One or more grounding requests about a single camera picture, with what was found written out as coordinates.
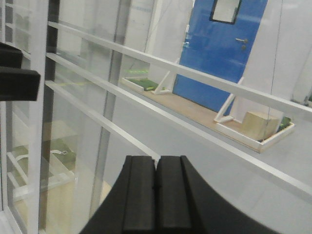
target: gray floor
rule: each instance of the gray floor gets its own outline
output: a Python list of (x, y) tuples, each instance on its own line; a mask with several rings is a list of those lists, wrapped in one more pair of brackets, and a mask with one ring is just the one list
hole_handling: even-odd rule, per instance
[(0, 234), (14, 234), (7, 218), (4, 215), (4, 211), (0, 212)]

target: white support bracket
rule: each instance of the white support bracket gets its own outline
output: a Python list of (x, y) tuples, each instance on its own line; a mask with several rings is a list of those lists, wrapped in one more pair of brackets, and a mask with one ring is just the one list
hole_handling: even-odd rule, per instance
[[(179, 61), (180, 61), (180, 58), (177, 58), (177, 59), (175, 60), (175, 63), (179, 63)], [(171, 73), (171, 71), (168, 71), (168, 72), (166, 73), (166, 75), (165, 75), (164, 78), (161, 80), (161, 82), (159, 83), (159, 85), (157, 86), (157, 88), (156, 88), (154, 91), (152, 91), (153, 94), (159, 95), (159, 94), (172, 93), (175, 79), (173, 79), (172, 82), (170, 82), (170, 87), (166, 87), (166, 89), (163, 90), (164, 84), (165, 84), (165, 82), (169, 79), (168, 77), (169, 77), (170, 73)]]
[[(244, 77), (242, 77), (237, 84), (242, 84), (243, 80), (244, 80)], [(230, 94), (229, 95), (228, 99), (226, 99), (226, 101), (222, 105), (221, 109), (219, 110), (218, 114), (214, 118), (215, 122), (224, 123), (224, 122), (228, 122), (228, 121), (231, 121), (231, 120), (234, 119), (233, 116), (230, 116), (230, 115), (223, 116), (223, 115), (226, 112), (226, 110), (229, 108), (229, 106), (232, 103), (232, 101), (234, 101), (235, 97), (236, 97), (235, 94)]]

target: metal bar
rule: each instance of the metal bar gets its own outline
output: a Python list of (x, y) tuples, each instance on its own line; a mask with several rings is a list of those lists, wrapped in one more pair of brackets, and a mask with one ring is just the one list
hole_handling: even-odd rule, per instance
[(76, 36), (82, 37), (88, 41), (96, 43), (98, 45), (104, 46), (106, 48), (112, 49), (114, 51), (120, 52), (124, 55), (131, 56), (138, 60), (165, 68), (167, 70), (172, 71), (175, 74), (180, 74), (186, 76), (188, 78), (194, 79), (204, 84), (211, 85), (218, 89), (227, 91), (229, 93), (235, 94), (236, 96), (243, 97), (257, 103), (263, 104), (265, 106), (272, 107), (279, 111), (282, 111), (287, 114), (300, 115), (300, 117), (312, 121), (312, 109), (306, 106), (299, 105), (297, 103), (287, 101), (280, 97), (276, 97), (267, 93), (263, 93), (256, 89), (251, 89), (234, 82), (230, 82), (228, 80), (218, 78), (204, 72), (197, 71), (192, 68), (188, 68), (174, 62), (167, 61), (165, 59), (161, 59), (144, 52), (129, 48), (127, 46), (123, 46), (100, 37), (93, 36), (81, 30), (77, 30), (72, 27), (68, 27), (59, 23), (49, 22), (49, 26), (57, 28), (62, 31), (66, 31), (68, 33), (74, 34)]

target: door handle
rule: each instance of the door handle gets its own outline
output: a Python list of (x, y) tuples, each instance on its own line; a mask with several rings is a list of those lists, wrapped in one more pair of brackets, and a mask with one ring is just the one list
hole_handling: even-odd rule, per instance
[(244, 43), (244, 44), (247, 44), (247, 43), (248, 43), (248, 39), (235, 38), (235, 40), (240, 41), (240, 42), (242, 42), (242, 43)]

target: blue door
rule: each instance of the blue door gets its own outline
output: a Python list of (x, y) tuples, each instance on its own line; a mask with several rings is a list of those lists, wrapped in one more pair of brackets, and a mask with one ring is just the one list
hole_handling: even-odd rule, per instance
[[(238, 83), (266, 4), (267, 0), (196, 0), (180, 64)], [(229, 96), (181, 75), (173, 93), (216, 112)]]

